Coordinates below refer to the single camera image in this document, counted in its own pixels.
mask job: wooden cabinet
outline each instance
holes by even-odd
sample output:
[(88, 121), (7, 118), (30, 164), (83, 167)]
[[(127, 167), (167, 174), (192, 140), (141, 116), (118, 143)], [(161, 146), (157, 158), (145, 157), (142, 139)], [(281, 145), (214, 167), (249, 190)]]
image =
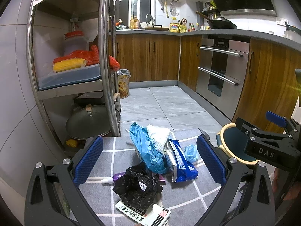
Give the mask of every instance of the wooden cabinet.
[(291, 117), (298, 98), (296, 68), (301, 68), (300, 52), (251, 39), (246, 78), (233, 121), (241, 117), (262, 130), (282, 133), (282, 128), (266, 120), (265, 113)]
[(200, 35), (183, 36), (181, 40), (181, 61), (179, 81), (195, 91), (200, 62)]
[(130, 82), (177, 80), (179, 42), (172, 35), (117, 35), (117, 61), (130, 71)]

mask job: blue wet wipes package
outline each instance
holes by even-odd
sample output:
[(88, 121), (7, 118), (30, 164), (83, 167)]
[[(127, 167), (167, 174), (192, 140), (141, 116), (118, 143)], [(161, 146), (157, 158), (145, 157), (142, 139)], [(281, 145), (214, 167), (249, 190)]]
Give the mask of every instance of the blue wet wipes package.
[(168, 172), (169, 169), (163, 155), (157, 151), (145, 127), (134, 122), (130, 127), (130, 137), (139, 153), (138, 156), (146, 163), (148, 169), (159, 174)]
[(199, 172), (186, 160), (178, 140), (168, 139), (164, 146), (164, 157), (173, 174), (173, 182), (182, 182), (197, 178)]
[(194, 163), (199, 159), (197, 145), (189, 145), (184, 148), (184, 154), (187, 161)]

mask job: wall socket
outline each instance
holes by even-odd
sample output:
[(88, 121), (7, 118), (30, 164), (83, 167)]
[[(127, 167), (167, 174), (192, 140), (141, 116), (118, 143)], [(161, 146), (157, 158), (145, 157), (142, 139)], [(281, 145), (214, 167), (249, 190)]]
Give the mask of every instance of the wall socket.
[(285, 26), (285, 22), (288, 23), (287, 19), (276, 17), (276, 24)]

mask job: human hand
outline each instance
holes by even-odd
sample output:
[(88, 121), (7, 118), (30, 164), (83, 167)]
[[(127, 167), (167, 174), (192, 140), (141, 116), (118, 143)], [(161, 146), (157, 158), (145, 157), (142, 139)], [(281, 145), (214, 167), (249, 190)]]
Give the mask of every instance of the human hand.
[[(278, 185), (277, 185), (278, 177), (279, 177), (279, 169), (275, 168), (274, 179), (273, 179), (273, 182), (272, 182), (273, 193), (275, 193), (278, 189)], [(295, 199), (298, 196), (300, 190), (301, 190), (301, 182), (295, 182), (293, 184), (293, 186), (290, 188), (290, 190), (288, 191), (288, 193), (286, 194), (286, 196), (284, 197), (283, 200)]]

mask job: oven handle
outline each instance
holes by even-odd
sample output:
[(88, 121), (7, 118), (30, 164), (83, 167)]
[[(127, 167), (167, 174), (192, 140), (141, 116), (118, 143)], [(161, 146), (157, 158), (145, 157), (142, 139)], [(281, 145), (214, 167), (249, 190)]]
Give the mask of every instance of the oven handle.
[(236, 57), (241, 57), (241, 58), (243, 57), (243, 55), (240, 54), (240, 53), (230, 52), (230, 51), (221, 50), (221, 49), (217, 49), (217, 48), (200, 47), (200, 49), (207, 50), (207, 51), (218, 52), (218, 53), (225, 53), (225, 54), (229, 54), (229, 55), (236, 56)]
[(233, 82), (233, 81), (231, 81), (231, 80), (229, 80), (227, 78), (224, 78), (224, 77), (220, 76), (219, 74), (216, 74), (216, 73), (214, 73), (214, 72), (212, 72), (210, 70), (207, 70), (207, 69), (204, 69), (204, 68), (201, 68), (201, 67), (198, 67), (198, 69), (201, 70), (201, 71), (203, 71), (203, 72), (206, 72), (206, 73), (208, 73), (208, 74), (210, 74), (212, 76), (215, 76), (215, 77), (217, 77), (217, 78), (219, 78), (219, 79), (221, 79), (221, 80), (223, 80), (223, 81), (225, 81), (225, 82), (227, 82), (227, 83), (229, 83), (229, 84), (231, 84), (233, 86), (238, 86), (237, 82)]

